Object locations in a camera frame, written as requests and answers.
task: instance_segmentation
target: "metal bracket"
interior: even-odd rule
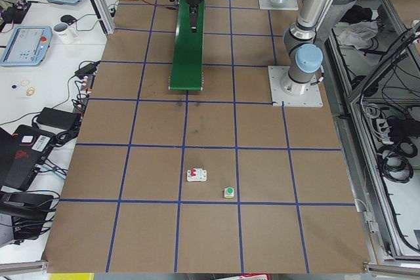
[[[269,66],[271,99],[273,106],[300,107],[300,108],[321,108],[322,98],[317,85],[311,85],[304,95],[295,96],[283,91],[280,86],[280,79],[283,74],[289,71],[289,66]]]
[[[283,0],[281,3],[271,2],[269,0],[258,0],[260,9],[264,10],[292,10],[298,11],[297,0]]]

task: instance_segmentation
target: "brown tiled surface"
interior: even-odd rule
[[[180,231],[179,272],[240,270],[237,206],[183,205]]]
[[[137,98],[143,64],[103,62],[94,81],[93,98]]]
[[[296,12],[206,0],[203,91],[187,94],[168,90],[177,11],[121,2],[49,271],[361,272],[364,236],[324,90],[321,109],[270,104],[266,67],[289,64],[281,35]],[[207,181],[187,182],[191,168]]]

